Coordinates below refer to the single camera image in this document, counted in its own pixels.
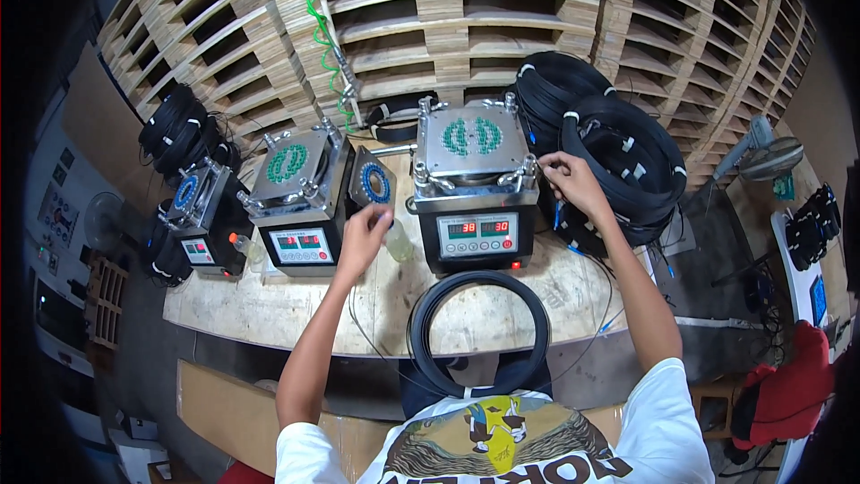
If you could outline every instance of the control panel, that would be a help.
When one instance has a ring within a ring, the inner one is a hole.
[[[323,229],[275,230],[269,238],[282,264],[332,263]]]
[[[196,240],[181,240],[182,249],[192,264],[215,264],[212,253],[206,246],[206,241],[198,238]]]
[[[437,217],[441,257],[516,253],[517,217],[516,213]]]

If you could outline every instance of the white cable tie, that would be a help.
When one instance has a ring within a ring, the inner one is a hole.
[[[170,273],[165,273],[165,272],[161,271],[160,269],[158,269],[158,268],[156,267],[156,263],[155,263],[155,262],[152,262],[152,269],[153,269],[153,270],[155,270],[155,272],[156,272],[156,273],[160,273],[161,275],[164,275],[165,277],[172,277],[172,276],[173,276],[173,275],[171,275]]]
[[[532,64],[523,64],[523,67],[522,67],[522,68],[520,68],[520,72],[519,72],[519,73],[517,73],[517,77],[522,77],[522,76],[523,76],[523,73],[524,73],[524,72],[525,72],[525,70],[527,70],[527,69],[535,69],[535,67],[534,67],[534,66],[532,66]]]

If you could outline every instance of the concrete floor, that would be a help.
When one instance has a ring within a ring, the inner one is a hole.
[[[731,204],[722,193],[715,192],[707,218],[693,216],[692,230],[687,230],[695,233],[698,250],[669,259],[674,278],[668,274],[665,263],[655,266],[661,291],[670,294],[677,306],[676,315],[754,319],[745,308],[740,285],[710,287],[713,277],[742,266],[746,260],[747,251],[741,248],[746,246],[746,240],[736,224]],[[254,382],[277,379],[288,352],[195,334],[162,320],[164,290],[145,279],[136,266],[131,273],[125,290],[122,338],[113,377],[100,377],[97,381],[102,414],[108,423],[107,416],[115,414],[116,408],[154,419],[161,443],[184,459],[204,482],[215,482],[230,459],[188,430],[177,417],[176,361],[196,361]],[[691,382],[749,370],[753,366],[750,344],[761,336],[753,331],[686,326],[681,327],[681,335],[684,364]],[[556,400],[579,409],[624,402],[641,377],[629,334],[597,337],[583,355],[588,343],[589,340],[583,340],[550,350],[548,362],[553,377],[579,360],[571,371],[555,380]],[[486,384],[493,377],[496,361],[495,355],[471,358],[468,369],[457,379],[464,384]],[[326,393],[331,410],[361,417],[402,419],[397,376],[391,365],[380,359],[334,359]],[[343,394],[355,393],[356,386],[359,386],[357,396]],[[722,447],[714,444],[709,448],[714,453],[715,471],[724,469],[727,462],[722,457]]]

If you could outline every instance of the digital display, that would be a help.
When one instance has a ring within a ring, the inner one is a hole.
[[[458,240],[461,238],[474,238],[478,236],[477,224],[475,222],[464,222],[463,224],[448,225],[448,239]]]
[[[507,235],[507,225],[507,220],[501,220],[498,222],[482,222],[481,237],[487,237],[490,235]]]
[[[278,245],[282,249],[298,249],[298,242],[293,237],[278,238]]]
[[[303,235],[298,238],[298,244],[303,249],[318,249],[320,248],[320,239],[316,235]]]

